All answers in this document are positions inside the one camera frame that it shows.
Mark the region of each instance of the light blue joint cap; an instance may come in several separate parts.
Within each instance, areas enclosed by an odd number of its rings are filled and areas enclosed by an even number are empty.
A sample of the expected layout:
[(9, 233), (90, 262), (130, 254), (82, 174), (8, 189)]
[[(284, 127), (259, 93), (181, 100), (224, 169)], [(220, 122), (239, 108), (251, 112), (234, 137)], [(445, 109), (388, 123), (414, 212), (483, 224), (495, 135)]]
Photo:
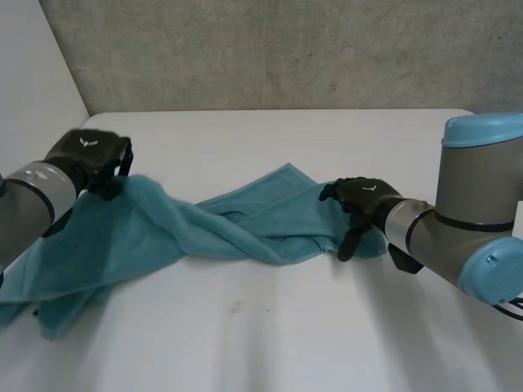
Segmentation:
[(490, 305), (519, 296), (523, 292), (523, 241), (502, 237), (478, 249), (463, 266), (458, 287)]
[(523, 113), (474, 114), (445, 124), (444, 147), (492, 145), (523, 136)]

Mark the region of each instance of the blue towel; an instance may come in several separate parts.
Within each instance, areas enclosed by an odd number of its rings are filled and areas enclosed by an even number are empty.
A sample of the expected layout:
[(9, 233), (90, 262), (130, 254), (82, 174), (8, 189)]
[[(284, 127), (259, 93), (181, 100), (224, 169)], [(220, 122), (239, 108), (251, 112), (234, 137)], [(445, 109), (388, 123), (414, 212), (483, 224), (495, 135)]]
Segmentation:
[[(183, 256), (294, 264), (335, 252), (348, 230), (349, 217), (336, 202), (318, 201), (323, 185), (290, 164), (197, 205), (170, 198), (145, 176), (120, 181), (123, 192), (110, 202), (82, 195), (66, 229), (38, 240), (6, 274), (0, 329), (37, 302), (42, 335), (53, 339), (85, 305), (103, 303), (115, 283)], [(356, 256), (385, 251), (373, 230)]]

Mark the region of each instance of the blue screw cap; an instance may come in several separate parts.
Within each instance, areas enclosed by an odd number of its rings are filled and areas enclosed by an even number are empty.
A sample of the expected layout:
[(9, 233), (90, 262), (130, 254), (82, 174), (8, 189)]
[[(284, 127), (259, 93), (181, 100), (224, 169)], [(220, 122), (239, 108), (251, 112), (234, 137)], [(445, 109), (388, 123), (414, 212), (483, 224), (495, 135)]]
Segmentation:
[(474, 114), (445, 124), (444, 147), (492, 145), (523, 136), (523, 113)]

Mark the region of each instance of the white wall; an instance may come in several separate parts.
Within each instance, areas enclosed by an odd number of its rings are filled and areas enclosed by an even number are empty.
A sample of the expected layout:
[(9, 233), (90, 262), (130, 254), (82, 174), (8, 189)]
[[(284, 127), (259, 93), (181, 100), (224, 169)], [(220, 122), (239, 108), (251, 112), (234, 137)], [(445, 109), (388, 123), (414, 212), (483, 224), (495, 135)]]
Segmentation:
[(0, 172), (43, 158), (87, 117), (38, 0), (0, 0)]

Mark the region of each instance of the silver metal band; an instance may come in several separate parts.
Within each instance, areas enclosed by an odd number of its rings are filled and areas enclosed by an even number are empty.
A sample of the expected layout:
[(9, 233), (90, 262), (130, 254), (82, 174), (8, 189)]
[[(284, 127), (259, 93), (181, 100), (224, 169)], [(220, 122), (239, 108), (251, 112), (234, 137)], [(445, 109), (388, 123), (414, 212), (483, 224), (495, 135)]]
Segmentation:
[(420, 214), (432, 208), (434, 207), (427, 202), (413, 198), (404, 200), (392, 208), (385, 221), (385, 235), (389, 242), (409, 255), (406, 242), (409, 228)]
[(30, 163), (7, 178), (23, 181), (45, 194), (55, 211), (55, 222), (76, 202), (73, 181), (62, 170), (49, 163)]

